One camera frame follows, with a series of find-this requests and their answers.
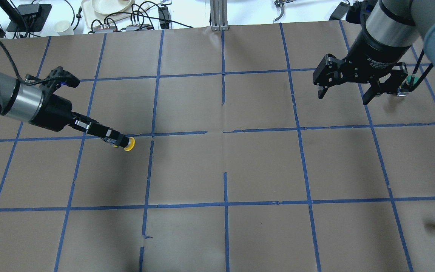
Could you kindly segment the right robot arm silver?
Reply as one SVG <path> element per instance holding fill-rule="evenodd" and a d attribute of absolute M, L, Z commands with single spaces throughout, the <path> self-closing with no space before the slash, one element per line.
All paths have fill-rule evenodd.
<path fill-rule="evenodd" d="M 359 24 L 361 31 L 342 60 L 326 54 L 313 72 L 319 99 L 346 82 L 370 84 L 364 105 L 383 93 L 414 91 L 424 76 L 409 75 L 401 58 L 419 37 L 435 68 L 435 0 L 358 1 L 349 7 L 346 21 Z"/>

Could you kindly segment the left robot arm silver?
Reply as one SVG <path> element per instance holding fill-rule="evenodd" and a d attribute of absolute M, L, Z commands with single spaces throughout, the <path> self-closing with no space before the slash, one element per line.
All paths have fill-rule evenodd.
<path fill-rule="evenodd" d="M 130 151 L 135 139 L 73 111 L 72 103 L 55 94 L 62 85 L 76 88 L 79 79 L 62 67 L 56 67 L 43 80 L 27 75 L 16 79 L 0 72 L 0 116 L 7 116 L 50 131 L 66 126 L 101 138 L 114 147 Z"/>

